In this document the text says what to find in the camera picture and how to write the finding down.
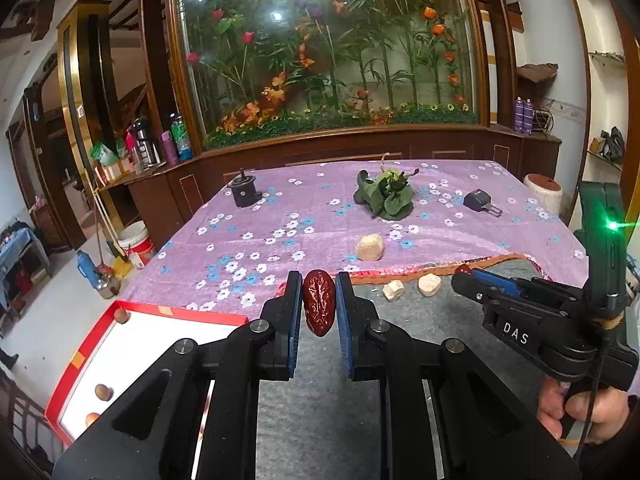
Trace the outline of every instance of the metal screw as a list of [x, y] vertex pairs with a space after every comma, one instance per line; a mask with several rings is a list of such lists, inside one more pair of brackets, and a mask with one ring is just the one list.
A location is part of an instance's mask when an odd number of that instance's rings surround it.
[[174, 345], [174, 350], [178, 352], [178, 354], [188, 354], [195, 347], [195, 343], [193, 339], [180, 339]]
[[249, 328], [257, 334], [266, 332], [269, 329], [269, 322], [265, 319], [254, 319], [249, 323]]
[[453, 354], [459, 354], [465, 349], [465, 344], [460, 341], [460, 339], [455, 338], [447, 339], [447, 342], [444, 343], [444, 346], [447, 350], [449, 350], [449, 352], [452, 352]]
[[371, 324], [371, 329], [373, 332], [383, 333], [389, 330], [389, 323], [384, 319], [374, 319]]

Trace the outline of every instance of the purple bottle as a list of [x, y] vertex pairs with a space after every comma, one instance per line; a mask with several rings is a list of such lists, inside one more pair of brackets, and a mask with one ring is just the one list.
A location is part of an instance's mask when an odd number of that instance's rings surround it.
[[166, 163], [169, 166], [175, 166], [178, 163], [178, 152], [175, 150], [175, 144], [171, 139], [171, 132], [162, 133], [162, 146], [164, 146]]
[[513, 131], [522, 132], [524, 129], [524, 102], [519, 97], [513, 106]]
[[530, 134], [533, 130], [533, 104], [531, 100], [527, 99], [524, 103], [524, 118], [522, 121], [522, 131], [526, 134]]

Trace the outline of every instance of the gray table surface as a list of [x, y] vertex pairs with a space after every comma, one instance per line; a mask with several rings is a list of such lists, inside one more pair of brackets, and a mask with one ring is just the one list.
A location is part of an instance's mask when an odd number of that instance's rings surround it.
[[[526, 260], [490, 269], [502, 276], [538, 276]], [[441, 343], [461, 339], [531, 409], [536, 409], [542, 373], [482, 328], [479, 304], [455, 294], [450, 276], [425, 298], [417, 282], [393, 302], [382, 285], [354, 287], [374, 302], [378, 315], [411, 336]], [[288, 383], [262, 381], [258, 407], [256, 478], [278, 480], [373, 480], [378, 478], [379, 410], [377, 381], [347, 380], [337, 322], [323, 337], [300, 327], [298, 366]]]

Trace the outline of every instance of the blue tablecloth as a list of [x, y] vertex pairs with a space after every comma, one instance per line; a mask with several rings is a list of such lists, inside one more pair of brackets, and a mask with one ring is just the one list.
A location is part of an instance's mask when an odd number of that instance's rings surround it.
[[0, 283], [2, 284], [0, 285], [0, 307], [5, 310], [7, 310], [7, 297], [4, 288], [4, 279], [12, 267], [17, 263], [22, 250], [29, 245], [30, 242], [33, 242], [33, 246], [38, 253], [38, 257], [43, 267], [47, 271], [47, 274], [50, 275], [49, 258], [47, 257], [47, 253], [44, 251], [40, 240], [38, 240], [36, 235], [33, 234], [33, 231], [29, 228], [17, 230], [13, 234], [11, 240], [0, 248]]

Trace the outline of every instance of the red date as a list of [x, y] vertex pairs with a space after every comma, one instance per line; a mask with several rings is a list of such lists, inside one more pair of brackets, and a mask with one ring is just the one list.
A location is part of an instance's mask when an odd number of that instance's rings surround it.
[[324, 270], [312, 270], [302, 284], [306, 325], [322, 337], [329, 332], [335, 319], [335, 283]]

